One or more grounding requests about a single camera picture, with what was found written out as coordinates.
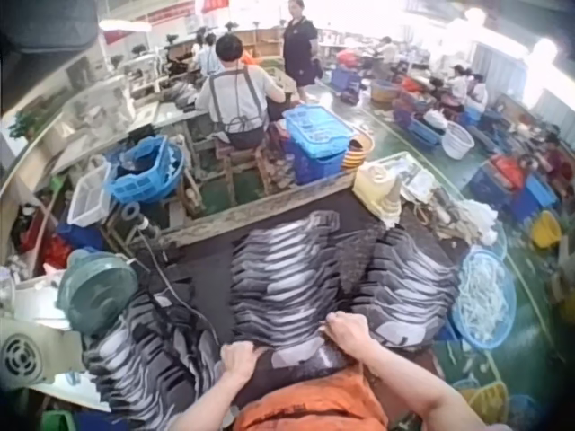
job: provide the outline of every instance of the ceiling light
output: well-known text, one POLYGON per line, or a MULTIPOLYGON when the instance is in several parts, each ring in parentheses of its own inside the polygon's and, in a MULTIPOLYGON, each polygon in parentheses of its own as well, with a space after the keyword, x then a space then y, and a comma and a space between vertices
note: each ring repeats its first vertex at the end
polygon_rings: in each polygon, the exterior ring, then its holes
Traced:
POLYGON ((152 30, 152 24, 144 21, 101 20, 100 28, 104 31, 124 30, 148 32, 152 30))
POLYGON ((483 26, 487 19, 487 14, 478 7, 472 7, 465 12, 465 18, 472 24, 483 26))

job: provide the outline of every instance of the person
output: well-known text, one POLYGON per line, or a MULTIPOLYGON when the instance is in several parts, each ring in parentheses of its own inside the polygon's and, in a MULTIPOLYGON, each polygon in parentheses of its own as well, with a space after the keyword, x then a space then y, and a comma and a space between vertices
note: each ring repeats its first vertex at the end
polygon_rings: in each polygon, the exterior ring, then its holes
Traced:
POLYGON ((561 141, 556 134, 550 133, 545 139, 546 152, 543 155, 544 169, 551 187, 562 197, 572 195, 573 168, 567 162, 560 146, 561 141))
POLYGON ((301 101, 307 101, 305 87, 315 83, 318 67, 315 56, 319 51, 317 30, 311 21, 304 17, 304 1, 289 0, 289 13, 292 20, 284 31, 284 59, 286 74, 296 81, 301 101))
POLYGON ((483 114, 487 108, 489 100, 487 86, 485 85, 485 77, 483 75, 473 75, 473 88, 467 95, 468 97, 465 100, 465 106, 483 114))
POLYGON ((374 60, 373 74, 376 79, 390 80, 392 67, 399 49, 392 41, 392 38, 385 36, 381 39, 376 48, 376 59, 374 60))
POLYGON ((197 110, 207 110, 219 127, 217 137, 237 149, 259 145, 268 126, 268 103, 283 103, 286 94, 259 66, 240 61, 242 41, 232 33, 219 38, 216 54, 223 70, 211 75, 196 100, 197 110))
MULTIPOLYGON (((323 331, 358 364, 248 404, 236 418, 234 431, 385 431, 388 419, 368 386, 363 366, 420 416, 429 430, 509 430, 487 428, 455 389, 379 345, 369 335, 365 316, 331 313, 323 331)), ((260 354, 251 342, 224 346, 221 379, 172 423, 171 431, 219 429, 235 396, 252 378, 260 354)))
POLYGON ((455 75, 445 82, 449 93, 441 97, 441 104, 455 112, 463 112, 467 99, 467 71, 463 66, 457 65, 454 72, 455 75))
POLYGON ((221 72, 224 67, 216 54, 216 35, 209 33, 204 41, 206 44, 198 54, 199 69, 202 76, 210 76, 221 72))
POLYGON ((385 36, 381 39, 380 47, 377 49, 377 55, 383 59, 384 64, 391 65, 397 57, 399 50, 397 45, 394 44, 392 38, 385 36))

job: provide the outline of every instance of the blue crate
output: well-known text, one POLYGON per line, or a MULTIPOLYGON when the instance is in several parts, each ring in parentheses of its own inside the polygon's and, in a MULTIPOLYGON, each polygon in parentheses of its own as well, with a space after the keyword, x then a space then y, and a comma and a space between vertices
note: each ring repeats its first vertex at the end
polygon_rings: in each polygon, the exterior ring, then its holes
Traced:
POLYGON ((419 112, 420 114, 424 114, 430 110, 437 102, 435 98, 430 98, 427 101, 421 101, 416 97, 414 93, 408 92, 406 90, 402 90, 399 93, 399 99, 400 101, 406 102, 409 106, 413 107, 413 110, 419 112))
MULTIPOLYGON (((173 183, 176 173, 178 178, 181 175, 182 162, 177 169, 174 169, 174 147, 175 145, 170 145, 165 136, 142 139, 134 148, 127 150, 124 157, 127 160, 136 160, 157 149, 154 166, 146 172, 128 174, 112 180, 106 185, 107 189, 121 204, 154 202, 165 192, 166 184, 173 183)), ((113 168, 112 177, 115 177, 117 169, 118 166, 113 168)))
POLYGON ((557 203, 557 195, 553 189, 543 179, 535 175, 529 175, 526 181, 526 188, 536 199, 541 208, 550 208, 557 203))
POLYGON ((441 135, 432 129, 428 128, 425 124, 415 117, 415 113, 411 116, 411 124, 408 130, 418 138, 419 142, 426 146, 434 147, 441 143, 441 135))
POLYGON ((291 138, 311 158, 330 157, 347 151, 357 132, 326 108, 300 105, 284 112, 291 138))
POLYGON ((499 211, 511 202, 513 194, 497 181, 494 170, 489 164, 481 166, 469 181, 469 189, 475 200, 499 211))
POLYGON ((56 228, 57 235, 75 249, 89 247, 98 251, 103 251, 104 238, 98 227, 95 225, 80 227, 75 224, 68 224, 67 219, 69 209, 69 207, 66 208, 64 214, 60 218, 56 228))
POLYGON ((411 124, 411 112, 408 110, 396 109, 394 110, 394 120, 400 128, 409 129, 411 124))
POLYGON ((286 150, 294 155, 294 172, 296 184, 303 186, 322 178, 331 177, 341 172, 341 164, 346 151, 323 158, 310 157, 296 141, 286 142, 286 150))
POLYGON ((332 72, 330 86, 337 92, 344 92, 348 88, 361 84, 361 76, 354 70, 336 67, 332 72))
POLYGON ((555 205, 557 196, 551 188, 535 175, 529 175, 526 186, 513 199, 510 205, 511 214, 518 223, 535 216, 543 208, 555 205))
POLYGON ((465 108, 465 111, 459 116, 458 123, 464 128, 477 126, 481 117, 482 114, 480 111, 467 107, 465 108))
POLYGON ((486 342, 482 342, 478 339, 475 339, 469 333, 469 331, 467 330, 467 328, 463 323, 461 313, 459 312, 459 308, 457 306, 457 302, 453 306, 451 317, 453 319, 453 323, 457 331, 462 335, 465 341, 467 341, 469 344, 471 344, 473 347, 479 350, 492 350, 496 347, 499 347, 507 339, 509 333, 511 332, 511 329, 513 328, 513 323, 515 322, 515 317, 518 311, 518 297, 517 292, 515 290, 515 280, 513 279, 513 276, 511 275, 507 267, 503 264, 501 259, 497 257, 495 254, 491 253, 490 251, 481 248, 475 248, 465 258, 462 268, 468 267, 468 271, 464 270, 461 271, 461 277, 460 277, 461 285, 463 286, 464 283, 468 283, 466 274, 468 272, 473 271, 472 268, 469 268, 469 265, 471 265, 471 259, 473 256, 476 256, 478 254, 482 254, 484 256, 488 256, 489 258, 496 260, 497 262, 499 262, 499 264, 505 271, 506 274, 505 284, 501 288, 503 289, 503 296, 505 297, 505 301, 507 302, 509 308, 508 313, 505 316, 505 319, 499 322, 495 330, 495 333, 493 334, 493 338, 486 342))

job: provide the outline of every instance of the workbench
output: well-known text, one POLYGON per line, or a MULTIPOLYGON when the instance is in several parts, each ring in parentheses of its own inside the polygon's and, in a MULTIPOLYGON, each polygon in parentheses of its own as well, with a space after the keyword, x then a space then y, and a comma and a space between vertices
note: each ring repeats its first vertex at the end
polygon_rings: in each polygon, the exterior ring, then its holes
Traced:
MULTIPOLYGON (((317 210, 334 210, 340 214, 341 228, 336 235, 345 237, 346 234, 355 232, 367 233, 365 241, 355 244, 353 247, 345 247, 347 254, 344 257, 345 268, 341 268, 342 284, 344 288, 350 286, 343 280, 350 282, 356 280, 365 270, 370 256, 370 247, 375 241, 375 236, 370 235, 375 229, 381 229, 381 222, 371 215, 355 198, 351 192, 351 175, 341 175, 335 179, 318 181, 307 189, 295 192, 285 192, 280 195, 265 198, 262 201, 233 208, 213 217, 199 228, 194 227, 166 235, 167 238, 180 239, 180 244, 192 241, 191 235, 195 234, 195 242, 181 248, 181 260, 178 264, 189 269, 193 276, 193 286, 187 287, 186 292, 181 292, 182 297, 193 295, 193 302, 214 324, 217 335, 221 342, 229 342, 232 339, 232 327, 234 318, 228 308, 230 287, 232 278, 229 271, 233 258, 233 248, 238 240, 253 229, 267 229, 278 224, 295 221, 308 216, 317 210)), ((452 265, 452 261, 438 245, 433 234, 422 226, 411 208, 403 211, 402 225, 411 232, 411 235, 420 246, 438 262, 444 265, 452 265)), ((451 248, 451 241, 445 242, 445 248, 451 248)), ((146 261, 147 252, 138 253, 142 261, 146 261)), ((146 287, 154 293, 165 290, 165 286, 159 277, 149 277, 149 285, 146 287)), ((345 358, 327 350, 333 364, 346 366, 345 358)), ((418 364, 425 366, 431 372, 437 374, 433 355, 429 351, 410 356, 418 364)), ((326 370, 318 369, 312 359, 305 361, 297 367, 273 369, 271 366, 271 353, 264 354, 258 365, 256 374, 250 384, 240 393, 237 403, 241 407, 247 402, 259 399, 266 393, 274 391, 288 384, 315 378, 323 375, 326 370)), ((391 420, 396 420, 407 413, 403 405, 398 405, 397 400, 392 400, 382 385, 375 384, 378 399, 384 404, 386 412, 391 420)))

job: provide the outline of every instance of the white container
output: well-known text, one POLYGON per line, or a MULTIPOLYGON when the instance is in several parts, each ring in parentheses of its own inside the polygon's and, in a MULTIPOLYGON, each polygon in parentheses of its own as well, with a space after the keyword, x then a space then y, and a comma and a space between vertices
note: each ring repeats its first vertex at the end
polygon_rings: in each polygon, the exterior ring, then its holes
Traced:
POLYGON ((104 162, 78 181, 68 212, 68 224, 86 227, 108 216, 111 195, 104 188, 104 184, 110 175, 111 163, 104 162))
POLYGON ((467 130, 453 121, 449 121, 447 132, 441 139, 441 146, 449 157, 461 160, 475 146, 475 141, 467 130))

